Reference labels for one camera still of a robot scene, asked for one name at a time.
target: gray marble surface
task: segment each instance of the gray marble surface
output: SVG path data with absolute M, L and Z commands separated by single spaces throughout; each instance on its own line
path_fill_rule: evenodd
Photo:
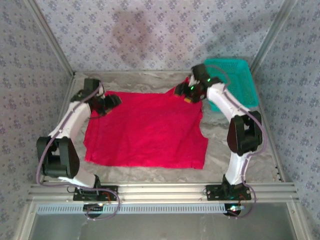
M 100 79 L 106 91 L 165 93 L 182 82 L 187 72 L 77 72 L 73 93 L 83 87 L 86 76 Z M 107 167 L 85 162 L 86 148 L 83 144 L 88 122 L 86 122 L 74 143 L 81 166 L 97 174 L 102 182 L 159 182 L 197 183 L 221 182 L 227 171 L 230 150 L 227 145 L 228 121 L 221 113 L 210 110 L 207 100 L 203 101 L 203 118 L 200 123 L 202 134 L 209 138 L 205 164 L 198 169 L 167 169 L 159 167 Z M 275 182 L 277 171 L 270 146 L 249 162 L 246 179 L 248 182 Z

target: green basket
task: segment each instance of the green basket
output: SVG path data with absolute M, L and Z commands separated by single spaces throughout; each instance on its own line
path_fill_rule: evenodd
M 204 64 L 211 78 L 218 77 L 224 83 L 227 83 L 225 76 L 210 65 L 215 65 L 226 72 L 231 82 L 228 90 L 242 105 L 247 108 L 255 108 L 259 105 L 255 84 L 248 63 L 245 60 L 209 58 L 204 61 Z M 209 103 L 212 111 L 220 112 L 220 109 L 213 102 L 210 101 Z

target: patterned wallpaper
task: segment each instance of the patterned wallpaper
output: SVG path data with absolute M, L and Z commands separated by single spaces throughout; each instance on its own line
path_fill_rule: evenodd
M 74 71 L 252 62 L 284 0 L 36 0 Z
M 283 168 L 320 239 L 320 2 L 300 0 L 255 77 Z
M 9 240 L 35 181 L 36 140 L 57 123 L 70 77 L 23 0 L 0 9 L 0 239 Z

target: red cloth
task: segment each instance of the red cloth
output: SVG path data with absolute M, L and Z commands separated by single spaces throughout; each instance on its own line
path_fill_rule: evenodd
M 202 169 L 208 139 L 199 124 L 202 103 L 167 93 L 108 91 L 122 103 L 91 119 L 85 132 L 85 160 L 104 166 Z

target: teal basket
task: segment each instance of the teal basket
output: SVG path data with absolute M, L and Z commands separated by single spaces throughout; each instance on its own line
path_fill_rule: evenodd
M 259 105 L 255 84 L 250 73 L 248 63 L 242 59 L 232 58 L 209 58 L 204 61 L 206 70 L 211 78 L 218 77 L 225 84 L 225 76 L 210 65 L 215 65 L 226 72 L 231 84 L 228 86 L 229 92 L 245 107 L 255 108 Z M 220 112 L 220 109 L 213 103 L 209 102 L 214 112 Z

